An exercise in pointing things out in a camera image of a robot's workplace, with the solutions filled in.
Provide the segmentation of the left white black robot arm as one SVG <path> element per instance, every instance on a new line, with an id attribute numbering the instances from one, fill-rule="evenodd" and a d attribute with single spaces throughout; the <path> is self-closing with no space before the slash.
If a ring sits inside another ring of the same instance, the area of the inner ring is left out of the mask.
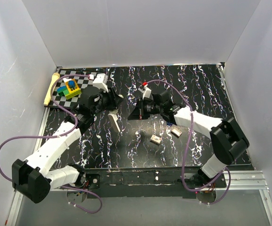
<path id="1" fill-rule="evenodd" d="M 82 188 L 86 183 L 86 173 L 82 167 L 76 164 L 56 170 L 51 170 L 51 167 L 92 126 L 101 112 L 109 111 L 114 130 L 120 132 L 116 113 L 123 100 L 123 95 L 117 94 L 114 88 L 109 87 L 104 91 L 94 86 L 86 87 L 54 133 L 54 138 L 48 139 L 24 161 L 17 159 L 12 164 L 13 187 L 34 203 L 41 202 L 50 190 L 64 185 Z"/>

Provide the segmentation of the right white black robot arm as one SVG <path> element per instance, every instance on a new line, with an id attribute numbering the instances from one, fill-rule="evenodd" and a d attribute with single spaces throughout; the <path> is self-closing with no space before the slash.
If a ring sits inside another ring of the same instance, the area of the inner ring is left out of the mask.
<path id="1" fill-rule="evenodd" d="M 235 118 L 220 119 L 191 112 L 189 108 L 173 103 L 168 91 L 153 94 L 152 98 L 139 98 L 128 120 L 146 120 L 153 114 L 160 114 L 168 123 L 192 128 L 211 140 L 214 154 L 191 178 L 203 187 L 211 186 L 216 175 L 249 147 L 249 141 Z"/>

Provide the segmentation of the white cream stapler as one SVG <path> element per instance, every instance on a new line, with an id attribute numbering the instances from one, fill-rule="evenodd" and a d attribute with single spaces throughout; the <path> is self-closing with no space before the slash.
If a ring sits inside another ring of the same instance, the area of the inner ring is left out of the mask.
<path id="1" fill-rule="evenodd" d="M 118 105 L 114 104 L 112 107 L 110 107 L 109 113 L 108 113 L 108 118 L 111 122 L 111 125 L 116 133 L 120 133 L 121 130 L 118 125 Z"/>

